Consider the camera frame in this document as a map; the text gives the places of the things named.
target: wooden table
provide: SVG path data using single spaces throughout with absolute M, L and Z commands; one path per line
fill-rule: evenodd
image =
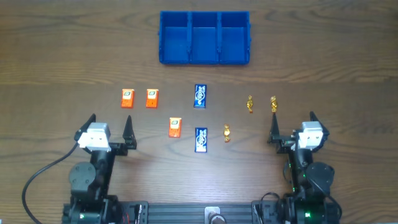
M 250 11 L 250 64 L 160 64 L 161 10 Z M 132 116 L 138 150 L 116 159 L 109 190 L 121 200 L 250 202 L 290 192 L 287 156 L 266 144 L 276 95 L 283 134 L 311 110 L 329 128 L 314 158 L 336 170 L 341 222 L 398 222 L 397 13 L 395 0 L 1 1 L 0 219 L 32 223 L 25 182 L 70 150 L 92 113 L 113 141 Z M 205 110 L 192 107 L 196 83 L 208 85 Z M 134 109 L 120 108 L 122 88 L 135 89 Z M 147 88 L 159 89 L 157 110 L 145 109 Z M 168 137 L 171 116 L 183 120 L 180 139 Z M 197 126 L 208 128 L 207 154 L 194 153 Z M 69 171 L 89 158 L 77 150 L 33 181 L 27 201 L 39 220 L 60 223 Z

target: gold wrapped candy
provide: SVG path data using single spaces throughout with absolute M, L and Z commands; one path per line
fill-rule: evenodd
M 224 124 L 224 141 L 225 142 L 229 142 L 229 140 L 231 140 L 229 138 L 229 134 L 230 134 L 229 125 L 228 124 Z
M 251 99 L 251 96 L 249 96 L 249 100 L 248 100 L 248 102 L 246 103 L 246 106 L 247 106 L 247 108 L 249 109 L 249 112 L 250 112 L 250 113 L 253 113 L 253 110 L 251 109 L 252 106 L 253 106 L 253 101 L 252 101 L 252 99 Z
M 271 108 L 272 108 L 271 111 L 272 111 L 273 113 L 275 113 L 277 107 L 278 107 L 278 102 L 276 101 L 276 97 L 273 96 L 273 97 L 271 97 Z

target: blue tray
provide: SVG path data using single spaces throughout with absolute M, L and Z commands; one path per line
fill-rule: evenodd
M 250 61 L 249 12 L 160 12 L 159 61 L 244 65 Z

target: orange tic tac box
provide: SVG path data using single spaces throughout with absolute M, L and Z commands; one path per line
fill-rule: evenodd
M 181 118 L 170 118 L 169 137 L 179 138 L 181 135 Z
M 157 108 L 159 90 L 147 89 L 147 108 Z
M 134 90 L 122 89 L 121 108 L 132 108 L 133 102 L 134 102 Z

